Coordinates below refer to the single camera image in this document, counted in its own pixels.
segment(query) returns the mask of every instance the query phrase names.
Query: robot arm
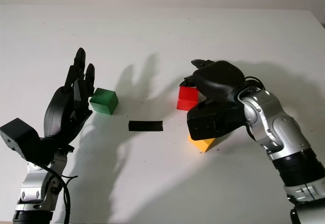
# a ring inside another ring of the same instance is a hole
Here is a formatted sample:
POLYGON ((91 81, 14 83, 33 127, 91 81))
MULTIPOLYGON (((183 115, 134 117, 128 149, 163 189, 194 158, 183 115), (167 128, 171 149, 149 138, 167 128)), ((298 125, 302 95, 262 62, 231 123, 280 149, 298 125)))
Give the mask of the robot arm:
POLYGON ((197 68, 192 86, 207 100, 187 114, 193 139, 223 136, 247 126, 250 136, 267 152, 284 182, 293 224, 321 224, 325 220, 325 169, 317 160, 297 122, 257 79, 247 80, 226 61, 192 62, 197 68))
POLYGON ((27 176, 22 184, 14 223, 49 223, 64 188, 66 217, 69 223, 70 196, 61 178, 67 164, 69 145, 81 131, 92 111, 88 98, 93 95, 94 66, 84 75, 85 51, 80 48, 70 66, 63 87, 54 94, 44 118, 44 137, 19 118, 0 127, 0 134, 9 148, 27 160, 27 176))

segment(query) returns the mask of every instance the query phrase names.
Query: wire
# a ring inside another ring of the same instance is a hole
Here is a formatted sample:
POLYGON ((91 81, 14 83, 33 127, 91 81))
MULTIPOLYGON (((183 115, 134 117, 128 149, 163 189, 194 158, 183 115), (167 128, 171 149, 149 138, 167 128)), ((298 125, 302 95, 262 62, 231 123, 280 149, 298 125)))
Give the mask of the wire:
POLYGON ((253 76, 248 76, 248 77, 246 77, 245 79, 247 79, 247 78, 255 79, 257 82, 259 82, 259 83, 262 85, 262 89, 265 89, 264 84, 262 83, 262 81, 260 81, 260 79, 258 79, 258 78, 256 78, 256 77, 253 77, 253 76))
POLYGON ((248 135, 249 135, 249 136, 250 136, 254 141, 256 141, 254 135, 253 135, 252 132, 250 131, 249 124, 248 124, 248 123, 245 123, 245 126, 246 126, 246 130, 247 130, 248 135))
POLYGON ((69 220, 70 220, 70 209, 71 209, 71 200, 70 200, 70 193, 69 193, 67 184, 63 181, 63 179, 60 177, 60 175, 57 174, 57 172, 55 172, 51 168, 48 168, 45 165, 39 165, 39 164, 35 164, 35 165, 43 168, 45 171, 48 171, 49 173, 51 173, 52 175, 54 175, 59 180, 59 182, 62 184, 62 187, 64 189, 64 197, 66 197, 66 199, 67 199, 67 201, 64 203, 66 205, 66 215, 64 217, 64 224, 69 224, 69 220))
MULTIPOLYGON (((72 179, 77 178, 78 176, 67 177, 67 176, 65 176, 65 175, 62 175, 62 177, 64 177, 64 178, 68 178, 68 179, 69 179, 69 180, 66 182, 66 185, 68 186, 68 183, 69 183, 72 179)), ((64 204, 67 205, 67 200, 66 200, 66 191, 65 191, 65 190, 63 190, 63 201, 64 201, 64 204)))

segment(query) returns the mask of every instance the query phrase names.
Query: red cube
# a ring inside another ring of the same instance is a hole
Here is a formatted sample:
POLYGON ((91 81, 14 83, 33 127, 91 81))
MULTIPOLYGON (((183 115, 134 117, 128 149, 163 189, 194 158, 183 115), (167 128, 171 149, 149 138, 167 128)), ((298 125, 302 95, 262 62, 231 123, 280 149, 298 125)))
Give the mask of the red cube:
POLYGON ((189 111, 199 102, 199 91, 196 88, 179 86, 177 109, 189 111))

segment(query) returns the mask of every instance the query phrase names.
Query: green cube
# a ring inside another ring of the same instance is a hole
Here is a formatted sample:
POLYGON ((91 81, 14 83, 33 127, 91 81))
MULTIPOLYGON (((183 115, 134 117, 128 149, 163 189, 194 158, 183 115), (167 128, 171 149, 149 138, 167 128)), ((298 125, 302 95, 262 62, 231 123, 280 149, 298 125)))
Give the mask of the green cube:
POLYGON ((90 103, 95 111, 112 115, 118 104, 118 99, 115 91, 97 88, 90 103))

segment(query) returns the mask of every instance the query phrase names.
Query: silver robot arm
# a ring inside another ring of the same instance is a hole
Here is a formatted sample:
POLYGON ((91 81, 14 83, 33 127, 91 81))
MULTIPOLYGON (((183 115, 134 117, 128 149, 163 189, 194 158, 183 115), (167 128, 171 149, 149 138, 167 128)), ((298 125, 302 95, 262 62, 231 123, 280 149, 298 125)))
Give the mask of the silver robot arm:
MULTIPOLYGON (((67 154, 58 150, 47 167, 61 176, 66 164, 67 154)), ((61 189, 62 184, 59 179, 43 168, 28 162, 27 176, 22 183, 16 206, 16 214, 19 213, 20 222, 23 222, 22 220, 25 221, 24 223, 30 222, 31 213, 34 213, 37 220, 47 223, 52 218, 61 189)))
POLYGON ((249 87, 238 95, 253 138, 280 172, 293 224, 325 223, 325 169, 302 134, 269 91, 249 87))

